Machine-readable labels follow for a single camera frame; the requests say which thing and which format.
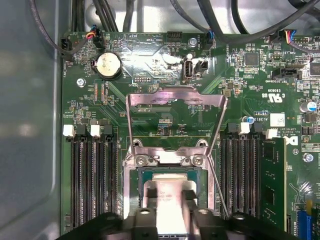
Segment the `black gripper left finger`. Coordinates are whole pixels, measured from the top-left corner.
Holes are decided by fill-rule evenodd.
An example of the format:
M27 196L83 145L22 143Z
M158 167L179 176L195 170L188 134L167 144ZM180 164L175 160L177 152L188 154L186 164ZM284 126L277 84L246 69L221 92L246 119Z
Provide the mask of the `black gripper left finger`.
M157 200L158 190L147 190L147 207L138 208L133 216L121 219L112 212L88 221L71 232L60 236L59 240L157 240Z

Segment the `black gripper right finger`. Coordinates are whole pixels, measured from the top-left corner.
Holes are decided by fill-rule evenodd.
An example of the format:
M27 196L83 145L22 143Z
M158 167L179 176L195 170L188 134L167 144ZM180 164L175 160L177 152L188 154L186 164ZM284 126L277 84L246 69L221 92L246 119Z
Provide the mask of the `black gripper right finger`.
M193 190L181 192L181 211L190 240L296 240L297 237L251 215L236 212L226 219L199 208Z

